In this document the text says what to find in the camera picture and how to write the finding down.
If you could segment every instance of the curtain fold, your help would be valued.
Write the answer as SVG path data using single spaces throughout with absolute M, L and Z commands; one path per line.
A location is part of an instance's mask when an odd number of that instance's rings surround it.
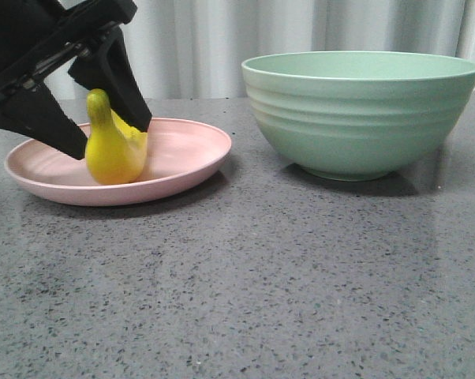
M 65 7 L 79 1 L 62 0 Z M 411 51 L 471 58 L 475 0 L 135 0 L 123 25 L 144 97 L 245 95 L 241 62 L 295 51 Z M 60 69 L 59 99 L 82 97 Z

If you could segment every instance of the pink plate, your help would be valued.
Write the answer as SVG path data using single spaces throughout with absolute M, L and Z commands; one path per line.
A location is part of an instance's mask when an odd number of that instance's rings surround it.
M 86 134 L 90 126 L 80 126 Z M 70 205 L 127 205 L 188 190 L 211 177 L 231 146 L 224 131 L 190 120 L 153 118 L 148 129 L 148 160 L 137 181 L 102 186 L 75 160 L 41 142 L 19 144 L 6 157 L 8 173 L 36 196 Z

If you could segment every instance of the green bowl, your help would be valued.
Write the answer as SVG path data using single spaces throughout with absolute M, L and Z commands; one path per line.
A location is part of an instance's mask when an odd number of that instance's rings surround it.
M 475 86 L 475 63 L 381 51 L 276 54 L 241 65 L 262 134 L 308 172 L 378 178 L 439 147 Z

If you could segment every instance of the banana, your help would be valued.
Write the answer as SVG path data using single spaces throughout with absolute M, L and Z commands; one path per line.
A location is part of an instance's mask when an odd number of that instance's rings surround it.
M 146 163 L 148 134 L 123 121 L 102 89 L 88 93 L 87 111 L 91 133 L 85 160 L 92 177 L 104 185 L 136 180 Z

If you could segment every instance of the gray countertop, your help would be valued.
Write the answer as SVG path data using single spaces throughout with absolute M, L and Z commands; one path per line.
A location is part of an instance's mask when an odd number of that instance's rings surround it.
M 279 157 L 247 99 L 148 104 L 228 132 L 222 169 L 59 205 L 7 175 L 24 138 L 0 130 L 0 378 L 475 378 L 475 93 L 442 148 L 360 183 Z

